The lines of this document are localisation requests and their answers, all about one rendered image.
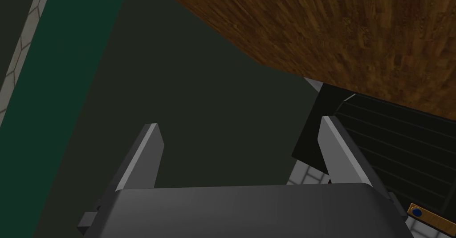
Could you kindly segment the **black ribbed appliance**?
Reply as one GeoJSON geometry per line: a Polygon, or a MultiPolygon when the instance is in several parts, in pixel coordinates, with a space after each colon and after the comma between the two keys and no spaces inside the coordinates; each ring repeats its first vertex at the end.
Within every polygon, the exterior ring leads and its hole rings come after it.
{"type": "Polygon", "coordinates": [[[456,222],[456,121],[324,84],[292,157],[327,173],[317,137],[336,116],[386,189],[456,222]]]}

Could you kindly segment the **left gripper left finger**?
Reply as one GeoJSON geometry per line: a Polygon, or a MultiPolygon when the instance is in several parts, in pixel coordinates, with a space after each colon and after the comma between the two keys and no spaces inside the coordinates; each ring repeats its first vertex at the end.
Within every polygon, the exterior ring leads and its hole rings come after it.
{"type": "Polygon", "coordinates": [[[120,168],[115,191],[155,186],[164,142],[158,124],[146,124],[120,168]]]}

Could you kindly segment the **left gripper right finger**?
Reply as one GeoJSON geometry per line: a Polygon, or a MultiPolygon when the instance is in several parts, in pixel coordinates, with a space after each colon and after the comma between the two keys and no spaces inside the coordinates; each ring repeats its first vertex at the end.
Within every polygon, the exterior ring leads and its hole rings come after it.
{"type": "Polygon", "coordinates": [[[364,183],[389,195],[377,173],[336,116],[323,116],[318,145],[333,183],[364,183]]]}

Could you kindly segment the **tan bar with blue dot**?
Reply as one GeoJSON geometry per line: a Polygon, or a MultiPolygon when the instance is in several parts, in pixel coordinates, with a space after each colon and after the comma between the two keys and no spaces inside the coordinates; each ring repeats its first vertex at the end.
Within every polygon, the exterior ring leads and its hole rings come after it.
{"type": "Polygon", "coordinates": [[[423,207],[411,203],[407,209],[407,214],[417,221],[440,231],[444,235],[456,238],[456,223],[449,221],[423,207]]]}

